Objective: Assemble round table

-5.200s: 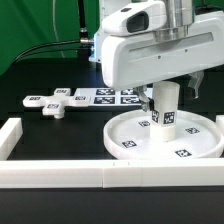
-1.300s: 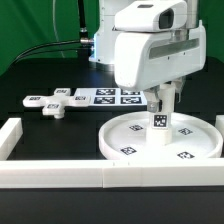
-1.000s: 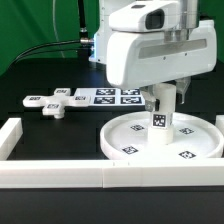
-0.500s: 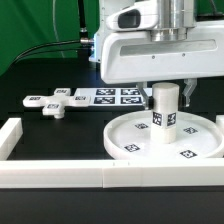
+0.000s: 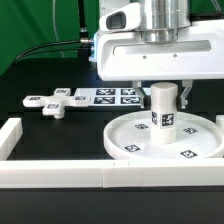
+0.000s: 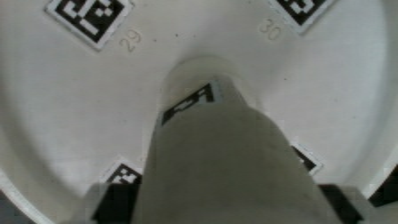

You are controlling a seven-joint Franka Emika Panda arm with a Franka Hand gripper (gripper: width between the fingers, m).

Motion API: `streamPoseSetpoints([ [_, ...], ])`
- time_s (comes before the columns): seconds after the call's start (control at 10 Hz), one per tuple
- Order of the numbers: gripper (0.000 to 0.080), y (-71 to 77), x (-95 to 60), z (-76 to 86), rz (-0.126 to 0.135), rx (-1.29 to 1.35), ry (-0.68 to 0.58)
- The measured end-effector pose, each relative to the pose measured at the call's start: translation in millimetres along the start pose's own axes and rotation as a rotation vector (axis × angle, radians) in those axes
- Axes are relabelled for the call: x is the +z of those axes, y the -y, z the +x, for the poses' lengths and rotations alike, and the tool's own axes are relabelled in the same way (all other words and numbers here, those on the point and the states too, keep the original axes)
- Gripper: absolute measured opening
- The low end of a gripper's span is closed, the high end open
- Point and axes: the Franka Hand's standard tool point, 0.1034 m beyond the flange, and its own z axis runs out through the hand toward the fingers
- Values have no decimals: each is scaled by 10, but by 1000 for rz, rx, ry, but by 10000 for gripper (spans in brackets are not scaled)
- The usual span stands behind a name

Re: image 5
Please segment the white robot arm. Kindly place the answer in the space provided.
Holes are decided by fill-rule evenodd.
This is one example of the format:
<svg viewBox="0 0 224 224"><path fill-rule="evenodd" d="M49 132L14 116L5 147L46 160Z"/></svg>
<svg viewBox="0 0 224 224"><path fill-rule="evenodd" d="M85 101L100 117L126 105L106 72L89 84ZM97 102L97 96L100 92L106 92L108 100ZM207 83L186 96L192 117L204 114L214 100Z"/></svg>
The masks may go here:
<svg viewBox="0 0 224 224"><path fill-rule="evenodd" d="M191 21L189 0L109 0L94 37L104 81L180 80L187 105L198 79L224 78L224 19Z"/></svg>

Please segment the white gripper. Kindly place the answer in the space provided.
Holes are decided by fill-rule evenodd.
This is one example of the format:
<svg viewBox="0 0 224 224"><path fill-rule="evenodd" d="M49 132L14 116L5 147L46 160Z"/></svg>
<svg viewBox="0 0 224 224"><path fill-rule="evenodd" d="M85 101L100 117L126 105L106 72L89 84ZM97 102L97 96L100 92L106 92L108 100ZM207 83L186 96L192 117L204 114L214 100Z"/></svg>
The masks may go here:
<svg viewBox="0 0 224 224"><path fill-rule="evenodd" d="M99 20L98 74L133 81L144 107L143 80L183 80L181 108L196 79L224 78L224 19L192 22L187 2L135 2Z"/></svg>

